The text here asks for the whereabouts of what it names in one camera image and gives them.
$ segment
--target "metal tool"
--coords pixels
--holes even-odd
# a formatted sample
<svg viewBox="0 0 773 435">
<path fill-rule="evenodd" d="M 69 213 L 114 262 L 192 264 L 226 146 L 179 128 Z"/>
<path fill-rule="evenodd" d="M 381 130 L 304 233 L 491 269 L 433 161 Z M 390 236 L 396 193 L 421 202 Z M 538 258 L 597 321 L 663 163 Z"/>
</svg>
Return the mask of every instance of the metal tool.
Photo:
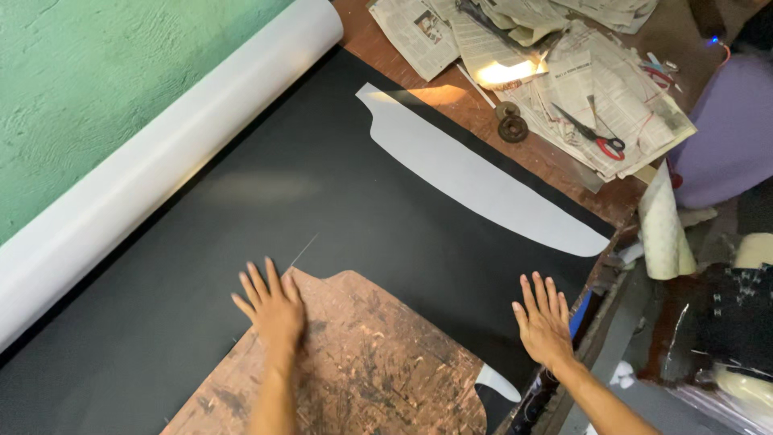
<svg viewBox="0 0 773 435">
<path fill-rule="evenodd" d="M 574 119 L 572 115 L 569 115 L 565 110 L 558 107 L 558 104 L 553 103 L 553 106 L 558 109 L 558 111 L 561 112 L 561 114 L 566 119 L 568 119 L 569 122 L 574 124 L 574 126 L 583 137 L 596 142 L 596 145 L 598 145 L 598 147 L 601 148 L 601 151 L 604 152 L 604 154 L 606 154 L 610 159 L 623 160 L 625 158 L 625 154 L 623 154 L 623 150 L 625 149 L 625 142 L 619 138 L 602 138 L 593 130 L 591 130 L 590 127 L 581 124 L 577 119 Z"/>
<path fill-rule="evenodd" d="M 518 106 L 512 101 L 503 101 L 497 104 L 496 108 L 494 108 L 494 112 L 496 113 L 496 118 L 500 121 L 502 121 L 506 116 L 521 115 L 521 109 L 519 109 Z"/>
<path fill-rule="evenodd" d="M 526 120 L 518 115 L 507 115 L 499 121 L 497 128 L 499 137 L 505 142 L 518 143 L 529 135 L 529 126 Z"/>
</svg>

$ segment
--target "round metal weight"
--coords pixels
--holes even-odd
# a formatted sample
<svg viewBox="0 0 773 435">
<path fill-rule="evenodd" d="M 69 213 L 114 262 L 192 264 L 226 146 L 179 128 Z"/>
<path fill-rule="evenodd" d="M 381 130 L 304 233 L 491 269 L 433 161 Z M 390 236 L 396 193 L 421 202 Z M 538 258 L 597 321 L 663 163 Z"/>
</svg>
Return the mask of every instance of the round metal weight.
<svg viewBox="0 0 773 435">
<path fill-rule="evenodd" d="M 529 135 L 529 126 L 520 116 L 510 115 L 499 122 L 497 131 L 505 142 L 518 143 Z"/>
<path fill-rule="evenodd" d="M 497 104 L 496 108 L 494 108 L 494 112 L 496 113 L 496 118 L 500 121 L 502 121 L 506 116 L 521 115 L 521 109 L 519 109 L 518 106 L 511 101 L 503 101 Z"/>
</svg>

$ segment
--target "white rolled paper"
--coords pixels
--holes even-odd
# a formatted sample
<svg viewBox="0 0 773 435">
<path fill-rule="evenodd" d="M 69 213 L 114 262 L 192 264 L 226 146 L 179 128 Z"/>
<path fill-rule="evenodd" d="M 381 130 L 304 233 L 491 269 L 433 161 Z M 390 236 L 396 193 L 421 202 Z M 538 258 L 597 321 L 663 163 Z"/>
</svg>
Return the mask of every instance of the white rolled paper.
<svg viewBox="0 0 773 435">
<path fill-rule="evenodd" d="M 342 36 L 328 0 L 295 0 L 0 246 L 0 351 Z"/>
</svg>

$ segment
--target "textured wall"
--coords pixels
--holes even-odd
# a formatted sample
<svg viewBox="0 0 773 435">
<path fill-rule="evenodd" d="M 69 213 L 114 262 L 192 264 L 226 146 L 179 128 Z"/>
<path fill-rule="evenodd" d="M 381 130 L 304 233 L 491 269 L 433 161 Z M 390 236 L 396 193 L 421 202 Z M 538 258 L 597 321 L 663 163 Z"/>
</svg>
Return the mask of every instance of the textured wall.
<svg viewBox="0 0 773 435">
<path fill-rule="evenodd" d="M 291 0 L 0 0 L 0 244 Z"/>
</svg>

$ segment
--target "right hand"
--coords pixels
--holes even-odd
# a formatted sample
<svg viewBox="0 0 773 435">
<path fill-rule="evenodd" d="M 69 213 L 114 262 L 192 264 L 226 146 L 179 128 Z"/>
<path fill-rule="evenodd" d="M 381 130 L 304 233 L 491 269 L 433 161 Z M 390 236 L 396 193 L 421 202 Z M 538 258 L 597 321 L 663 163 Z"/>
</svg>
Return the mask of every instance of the right hand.
<svg viewBox="0 0 773 435">
<path fill-rule="evenodd" d="M 532 279 L 536 303 L 529 279 L 526 275 L 521 275 L 521 289 L 526 310 L 517 302 L 512 303 L 512 310 L 516 314 L 521 330 L 523 347 L 534 361 L 552 372 L 557 365 L 574 360 L 569 334 L 567 298 L 564 293 L 556 294 L 556 285 L 552 278 L 549 277 L 543 285 L 540 274 L 534 272 Z"/>
</svg>

